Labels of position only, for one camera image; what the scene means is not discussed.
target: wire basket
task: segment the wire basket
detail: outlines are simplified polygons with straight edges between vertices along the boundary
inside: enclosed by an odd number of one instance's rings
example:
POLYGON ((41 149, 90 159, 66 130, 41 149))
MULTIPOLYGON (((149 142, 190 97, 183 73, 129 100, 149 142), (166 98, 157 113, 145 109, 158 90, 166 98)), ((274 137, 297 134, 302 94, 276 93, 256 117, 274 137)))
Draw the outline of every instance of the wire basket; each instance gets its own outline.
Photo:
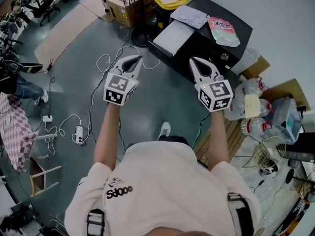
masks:
POLYGON ((259 169, 265 170, 278 164, 283 158, 285 151, 286 144, 284 139, 274 136, 258 144, 252 159, 259 169))

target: plastic bag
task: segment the plastic bag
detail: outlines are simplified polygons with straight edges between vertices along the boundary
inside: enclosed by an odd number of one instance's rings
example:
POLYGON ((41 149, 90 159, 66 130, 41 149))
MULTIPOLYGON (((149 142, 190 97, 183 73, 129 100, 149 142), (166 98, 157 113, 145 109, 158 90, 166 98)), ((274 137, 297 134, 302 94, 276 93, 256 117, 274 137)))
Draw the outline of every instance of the plastic bag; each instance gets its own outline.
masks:
POLYGON ((221 18, 210 17, 208 20, 213 38, 218 45, 237 47, 241 42, 238 39, 233 25, 221 18))

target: white t-shirt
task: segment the white t-shirt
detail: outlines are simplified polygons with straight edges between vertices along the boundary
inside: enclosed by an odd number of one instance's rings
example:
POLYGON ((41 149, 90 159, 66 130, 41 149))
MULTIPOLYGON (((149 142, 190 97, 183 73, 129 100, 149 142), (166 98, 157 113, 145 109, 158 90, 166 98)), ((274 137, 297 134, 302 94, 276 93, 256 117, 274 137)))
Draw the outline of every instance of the white t-shirt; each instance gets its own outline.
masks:
POLYGON ((234 167, 221 162, 209 172, 185 144, 139 143, 114 171, 101 163, 92 166, 66 211, 65 226, 70 236, 86 236, 88 213, 99 208, 111 236, 143 236, 158 227, 233 236, 229 192, 247 200, 256 228, 258 199, 234 167))

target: wooden pallet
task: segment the wooden pallet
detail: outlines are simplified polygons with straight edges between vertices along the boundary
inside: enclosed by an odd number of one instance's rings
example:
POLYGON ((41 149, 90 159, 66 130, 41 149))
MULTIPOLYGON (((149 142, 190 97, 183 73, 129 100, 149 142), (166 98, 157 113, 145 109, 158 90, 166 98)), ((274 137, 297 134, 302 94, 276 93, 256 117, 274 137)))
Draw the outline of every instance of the wooden pallet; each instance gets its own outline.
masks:
MULTIPOLYGON (((242 120, 230 121, 226 119, 224 123, 230 160, 232 160, 246 137, 240 129, 241 121, 242 120)), ((210 135, 211 131, 208 131, 194 149, 197 160, 205 165, 208 165, 207 151, 210 135)))

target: checkered tablecloth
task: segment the checkered tablecloth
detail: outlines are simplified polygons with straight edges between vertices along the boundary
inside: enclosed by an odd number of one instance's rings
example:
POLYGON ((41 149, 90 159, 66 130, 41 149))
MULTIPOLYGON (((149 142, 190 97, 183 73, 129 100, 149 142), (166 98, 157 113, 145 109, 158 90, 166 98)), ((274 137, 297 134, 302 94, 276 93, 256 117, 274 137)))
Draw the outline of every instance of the checkered tablecloth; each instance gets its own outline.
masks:
POLYGON ((25 159, 29 157, 32 144, 38 136, 38 132, 32 132, 19 102, 20 99, 13 95, 0 94, 0 133, 11 164, 17 171, 23 169, 25 159))

